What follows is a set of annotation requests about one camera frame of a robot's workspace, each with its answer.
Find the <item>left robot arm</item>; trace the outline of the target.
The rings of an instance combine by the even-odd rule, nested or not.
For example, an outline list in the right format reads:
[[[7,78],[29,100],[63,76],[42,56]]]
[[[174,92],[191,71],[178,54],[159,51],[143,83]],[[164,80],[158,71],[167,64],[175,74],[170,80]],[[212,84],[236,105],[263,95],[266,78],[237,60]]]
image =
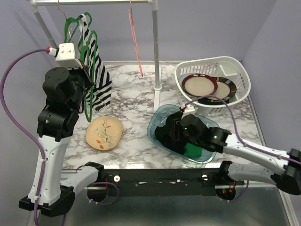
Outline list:
[[[46,73],[42,86],[46,105],[38,116],[37,128],[39,159],[31,191],[19,202],[21,209],[40,210],[47,217],[65,215],[86,186],[104,182],[104,167],[94,162],[61,181],[65,152],[79,119],[84,93],[92,84],[86,66],[70,70],[56,67]]]

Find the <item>green tank top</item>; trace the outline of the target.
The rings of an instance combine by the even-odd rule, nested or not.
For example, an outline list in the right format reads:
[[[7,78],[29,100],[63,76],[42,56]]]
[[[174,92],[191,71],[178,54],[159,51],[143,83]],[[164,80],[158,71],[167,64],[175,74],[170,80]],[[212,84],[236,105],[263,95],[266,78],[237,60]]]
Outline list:
[[[186,143],[186,145],[182,148],[176,148],[176,147],[169,147],[164,144],[162,144],[156,137],[155,133],[153,133],[152,138],[155,142],[160,144],[163,148],[172,151],[176,154],[179,154],[181,156],[185,156],[187,158],[199,158],[202,156],[203,148],[195,146],[190,143]]]

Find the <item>green velvet hanger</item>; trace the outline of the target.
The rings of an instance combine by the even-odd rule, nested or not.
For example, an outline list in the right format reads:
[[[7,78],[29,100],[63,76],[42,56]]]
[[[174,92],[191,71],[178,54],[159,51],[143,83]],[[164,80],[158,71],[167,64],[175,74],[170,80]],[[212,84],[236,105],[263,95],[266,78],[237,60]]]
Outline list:
[[[88,122],[92,121],[92,106],[90,106],[89,110],[87,109],[86,94],[88,93],[88,91],[91,91],[90,104],[92,105],[93,104],[93,91],[94,91],[95,83],[94,83],[94,74],[92,74],[92,76],[90,76],[89,65],[85,65],[84,54],[85,54],[85,52],[87,52],[88,63],[90,63],[90,61],[89,61],[89,55],[90,55],[89,45],[91,43],[92,37],[95,38],[95,43],[97,43],[97,41],[98,41],[97,33],[96,33],[96,31],[92,30],[91,34],[89,35],[89,38],[87,40],[87,44],[85,46],[82,46],[81,49],[79,50],[79,59],[80,59],[82,66],[85,69],[85,72],[87,73],[87,79],[88,79],[88,85],[86,88],[84,88],[84,91],[83,91],[83,100],[82,100],[82,106],[81,106],[82,112],[85,113],[85,117]]]

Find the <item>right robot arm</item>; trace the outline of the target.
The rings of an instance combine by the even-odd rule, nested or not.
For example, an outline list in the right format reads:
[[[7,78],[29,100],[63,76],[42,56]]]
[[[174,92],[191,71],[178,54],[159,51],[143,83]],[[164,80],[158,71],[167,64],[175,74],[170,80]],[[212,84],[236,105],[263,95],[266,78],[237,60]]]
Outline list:
[[[217,171],[217,181],[223,185],[235,180],[258,181],[275,185],[288,194],[301,194],[301,152],[277,150],[248,142],[219,127],[207,127],[199,118],[188,114],[176,120],[181,141],[211,152],[237,156],[253,162],[251,167],[230,164]]]

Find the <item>pink wire hanger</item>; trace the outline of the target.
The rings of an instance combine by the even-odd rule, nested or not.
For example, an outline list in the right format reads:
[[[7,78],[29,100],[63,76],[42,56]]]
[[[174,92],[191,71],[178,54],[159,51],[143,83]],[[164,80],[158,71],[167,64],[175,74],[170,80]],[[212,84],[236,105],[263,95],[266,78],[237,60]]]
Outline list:
[[[128,17],[129,17],[129,22],[130,22],[130,26],[131,26],[131,34],[132,34],[132,39],[133,39],[134,46],[135,46],[135,53],[136,53],[136,58],[137,58],[137,62],[138,62],[138,67],[140,70],[140,74],[143,77],[143,69],[142,69],[142,64],[141,64],[141,60],[140,60],[139,48],[138,48],[136,34],[135,34],[135,25],[134,25],[134,20],[133,20],[133,7],[132,7],[133,4],[132,4],[131,0],[129,2],[130,2],[130,9],[128,10]]]

